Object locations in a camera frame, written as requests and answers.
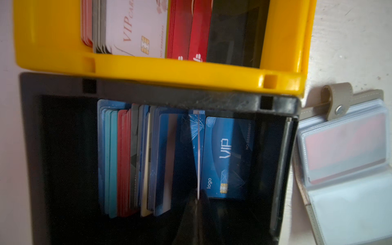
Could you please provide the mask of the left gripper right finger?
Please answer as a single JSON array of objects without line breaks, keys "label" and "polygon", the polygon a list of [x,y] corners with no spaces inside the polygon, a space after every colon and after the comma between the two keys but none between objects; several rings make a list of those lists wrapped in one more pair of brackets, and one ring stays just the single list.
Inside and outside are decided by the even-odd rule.
[{"label": "left gripper right finger", "polygon": [[217,224],[217,213],[213,210],[204,190],[198,199],[198,244],[223,245],[222,233]]}]

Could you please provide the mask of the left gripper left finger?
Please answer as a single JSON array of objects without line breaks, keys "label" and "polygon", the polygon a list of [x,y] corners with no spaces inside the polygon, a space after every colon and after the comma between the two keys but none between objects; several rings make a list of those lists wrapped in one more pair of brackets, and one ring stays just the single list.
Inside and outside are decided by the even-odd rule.
[{"label": "left gripper left finger", "polygon": [[192,190],[187,204],[184,207],[181,223],[173,241],[173,245],[198,245],[198,196],[197,191]]}]

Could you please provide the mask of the grey leather card holder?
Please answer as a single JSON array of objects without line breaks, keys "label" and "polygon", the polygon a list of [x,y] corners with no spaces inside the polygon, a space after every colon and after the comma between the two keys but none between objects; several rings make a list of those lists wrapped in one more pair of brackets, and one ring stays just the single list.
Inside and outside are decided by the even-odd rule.
[{"label": "grey leather card holder", "polygon": [[318,245],[392,242],[390,115],[380,89],[358,94],[326,85],[302,109],[293,153],[295,180]]}]

